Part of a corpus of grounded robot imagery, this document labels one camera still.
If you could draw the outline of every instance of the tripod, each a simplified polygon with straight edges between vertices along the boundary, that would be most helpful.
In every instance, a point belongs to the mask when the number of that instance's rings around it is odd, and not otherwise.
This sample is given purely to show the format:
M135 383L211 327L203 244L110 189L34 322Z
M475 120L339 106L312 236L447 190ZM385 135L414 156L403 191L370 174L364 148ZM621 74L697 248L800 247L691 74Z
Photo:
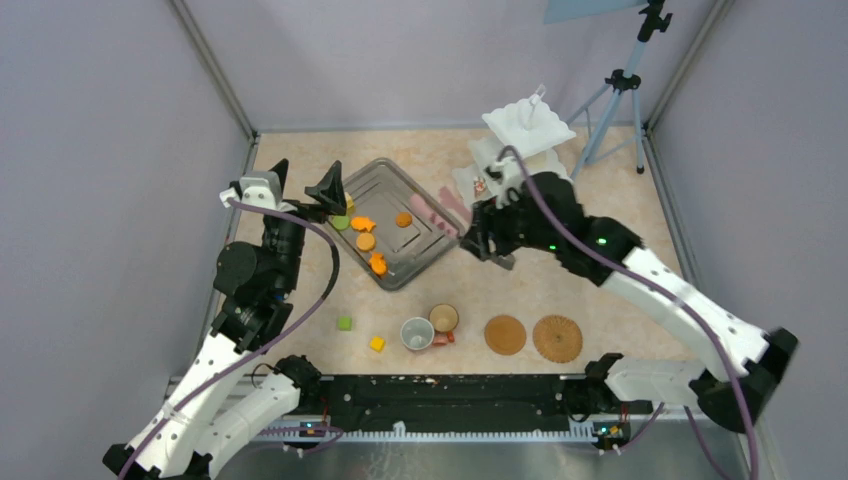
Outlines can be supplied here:
M583 148L583 153L580 154L580 160L577 161L577 165L571 172L572 179L577 178L577 174L580 173L580 169L582 169L584 165L592 165L593 163L613 154L622 147L641 140L642 120L639 112L639 85L641 85L642 79L639 78L638 75L634 75L633 72L636 70L636 66L639 64L642 54L645 53L645 47L648 44L648 40L651 39L651 35L654 31L659 30L660 32L665 32L668 29L669 23L671 23L670 13L667 14L665 18L660 16L662 14L664 3L665 0L648 0L648 6L639 12L640 15L645 15L645 21L642 23L639 35L636 37L636 46L633 48L633 53L630 54L627 66L624 69L613 70L610 78L604 79L604 86L601 87L597 93L592 95L586 103L580 106L580 108L578 108L577 111L565 121L565 123L570 125L571 122L579 117L581 113L586 112L586 124L589 128L589 143ZM610 87L613 89L612 98L610 98L607 108L601 115L601 119L598 121L598 125L593 132L591 117L589 115L589 107ZM598 150L600 149L601 143L607 134L610 123L612 123L612 119L618 111L618 106L621 103L621 97L627 91L631 92L633 98L633 129L635 132L629 139L620 143L603 155L597 156ZM638 158L636 172L641 175L645 173L645 160L643 158L644 153L642 152L642 148L638 144L636 145L636 152Z

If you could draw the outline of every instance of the table surface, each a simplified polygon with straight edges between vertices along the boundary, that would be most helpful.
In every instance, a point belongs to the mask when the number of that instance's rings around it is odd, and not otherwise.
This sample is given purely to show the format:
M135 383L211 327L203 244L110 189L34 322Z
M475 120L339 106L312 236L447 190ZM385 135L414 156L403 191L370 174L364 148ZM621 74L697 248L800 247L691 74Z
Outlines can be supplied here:
M585 145L585 129L556 147L571 171ZM254 165L268 170L281 158L290 163L285 197L306 200L303 189L317 183L334 160L346 177L371 160L388 157L425 190L437 197L447 185L456 192L451 170L473 162L467 142L488 130L415 130L263 134ZM604 143L614 146L630 133L611 128ZM669 268L679 271L668 227L650 172L637 175L635 147L623 148L585 168L576 182L578 200L587 214L618 219L640 235ZM262 221L243 213L236 240L261 242ZM324 305L267 354L273 363L290 354L306 355L325 374L368 373L582 373L586 362L606 352L648 359L691 358L691 352L625 300L571 275L545 252L517 251L511 272L479 262L458 248L448 252L410 284L386 292L341 251L341 270ZM307 233L297 289L290 297L299 318L326 286L332 262L327 244ZM460 315L456 343L413 353L400 342L401 324L427 316L437 304L449 303ZM483 338L486 323L497 315L516 317L527 330L527 344L513 356L491 351ZM556 364L533 346L532 331L545 315L573 319L583 333L583 350L573 361ZM353 318L353 329L339 331L339 316ZM368 347L372 337L386 339L382 353Z

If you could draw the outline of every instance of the green cube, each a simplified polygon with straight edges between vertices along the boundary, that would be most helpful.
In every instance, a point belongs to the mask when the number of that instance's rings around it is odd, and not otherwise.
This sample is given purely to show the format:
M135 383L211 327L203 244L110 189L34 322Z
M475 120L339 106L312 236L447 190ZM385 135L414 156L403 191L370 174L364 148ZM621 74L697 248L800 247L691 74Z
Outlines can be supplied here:
M339 330L349 332L353 328L353 320L350 317L339 317Z

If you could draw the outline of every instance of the metal tray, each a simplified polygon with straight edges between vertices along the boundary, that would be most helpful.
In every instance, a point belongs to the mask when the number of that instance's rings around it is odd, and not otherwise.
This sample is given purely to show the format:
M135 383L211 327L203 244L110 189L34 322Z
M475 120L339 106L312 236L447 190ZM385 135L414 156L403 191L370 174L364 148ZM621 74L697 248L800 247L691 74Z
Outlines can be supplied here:
M339 232L329 224L326 228L383 290L399 290L459 243L412 210L410 198L414 194L420 195L460 236L465 233L453 215L388 158L378 158L351 174L344 180L344 189L353 197L355 211L351 218L365 216L377 224L371 232L377 238L373 251L385 256L389 272L381 278L371 270L371 252L356 248L359 232L352 228ZM395 217L401 212L412 214L412 225L400 228L395 224Z

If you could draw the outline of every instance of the white paper cup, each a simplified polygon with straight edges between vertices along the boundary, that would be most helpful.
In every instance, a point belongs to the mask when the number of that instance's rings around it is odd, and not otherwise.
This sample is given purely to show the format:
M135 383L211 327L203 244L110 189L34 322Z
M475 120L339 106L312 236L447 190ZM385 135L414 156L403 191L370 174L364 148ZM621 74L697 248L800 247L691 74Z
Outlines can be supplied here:
M412 317L400 327L400 341L410 350L423 350L433 343L436 331L433 324L423 317Z

